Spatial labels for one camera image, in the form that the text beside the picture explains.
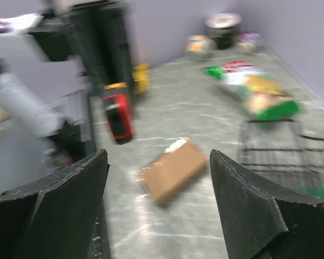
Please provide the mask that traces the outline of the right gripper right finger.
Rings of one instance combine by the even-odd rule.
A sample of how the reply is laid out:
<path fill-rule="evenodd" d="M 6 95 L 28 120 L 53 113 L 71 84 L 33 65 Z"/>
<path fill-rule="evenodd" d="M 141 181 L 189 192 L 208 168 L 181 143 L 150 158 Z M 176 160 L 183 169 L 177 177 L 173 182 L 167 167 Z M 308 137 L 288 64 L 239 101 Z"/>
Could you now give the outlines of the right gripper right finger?
<path fill-rule="evenodd" d="M 324 199 L 298 193 L 210 153 L 229 258 L 324 258 Z"/>

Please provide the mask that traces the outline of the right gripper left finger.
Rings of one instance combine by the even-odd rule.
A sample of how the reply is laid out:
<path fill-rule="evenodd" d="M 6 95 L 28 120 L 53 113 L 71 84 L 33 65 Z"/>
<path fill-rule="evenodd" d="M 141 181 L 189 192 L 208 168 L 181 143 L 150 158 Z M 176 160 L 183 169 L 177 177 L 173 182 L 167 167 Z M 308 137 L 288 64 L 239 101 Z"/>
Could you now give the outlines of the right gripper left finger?
<path fill-rule="evenodd" d="M 108 170 L 101 149 L 0 195 L 0 258 L 86 258 Z"/>

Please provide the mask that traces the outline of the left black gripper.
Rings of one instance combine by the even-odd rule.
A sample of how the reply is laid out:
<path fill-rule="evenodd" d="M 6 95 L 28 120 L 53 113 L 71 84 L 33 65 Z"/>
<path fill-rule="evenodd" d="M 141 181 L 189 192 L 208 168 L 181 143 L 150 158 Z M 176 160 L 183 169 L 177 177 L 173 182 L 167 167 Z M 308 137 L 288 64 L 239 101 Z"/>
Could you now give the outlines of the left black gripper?
<path fill-rule="evenodd" d="M 42 49 L 51 62 L 76 57 L 93 92 L 104 107 L 120 105 L 133 111 L 133 66 L 120 1 L 45 1 L 47 10 L 37 26 Z"/>

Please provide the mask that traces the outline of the red black utility knife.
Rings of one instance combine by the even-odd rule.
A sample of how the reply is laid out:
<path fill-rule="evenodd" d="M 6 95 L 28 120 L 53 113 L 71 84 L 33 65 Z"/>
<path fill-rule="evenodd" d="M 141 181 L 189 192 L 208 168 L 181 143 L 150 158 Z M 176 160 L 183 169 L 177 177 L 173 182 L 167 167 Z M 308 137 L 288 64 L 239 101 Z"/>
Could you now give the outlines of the red black utility knife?
<path fill-rule="evenodd" d="M 126 83 L 105 85 L 102 104 L 116 144 L 130 142 L 133 138 L 133 114 Z"/>

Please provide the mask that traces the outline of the brown cardboard express box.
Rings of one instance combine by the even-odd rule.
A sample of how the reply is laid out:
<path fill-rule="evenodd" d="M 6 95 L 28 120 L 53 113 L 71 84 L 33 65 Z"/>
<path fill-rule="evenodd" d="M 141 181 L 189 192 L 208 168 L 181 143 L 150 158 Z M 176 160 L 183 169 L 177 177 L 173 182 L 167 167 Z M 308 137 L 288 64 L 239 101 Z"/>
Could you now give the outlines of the brown cardboard express box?
<path fill-rule="evenodd" d="M 136 180 L 160 207 L 198 179 L 208 168 L 208 157 L 189 138 L 179 138 L 136 173 Z"/>

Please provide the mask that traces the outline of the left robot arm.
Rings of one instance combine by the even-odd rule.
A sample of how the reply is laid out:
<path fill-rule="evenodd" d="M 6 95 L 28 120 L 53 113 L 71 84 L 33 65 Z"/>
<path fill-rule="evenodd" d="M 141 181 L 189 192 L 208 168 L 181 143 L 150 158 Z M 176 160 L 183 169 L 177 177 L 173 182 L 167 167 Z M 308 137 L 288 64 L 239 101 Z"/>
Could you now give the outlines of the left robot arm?
<path fill-rule="evenodd" d="M 75 83 L 66 69 L 37 73 L 37 64 L 80 61 L 79 69 L 102 95 L 113 138 L 133 137 L 134 80 L 123 1 L 46 1 L 45 10 L 0 19 L 0 108 L 39 139 L 50 140 L 72 161 L 84 156 L 77 129 L 44 100 L 66 93 Z"/>

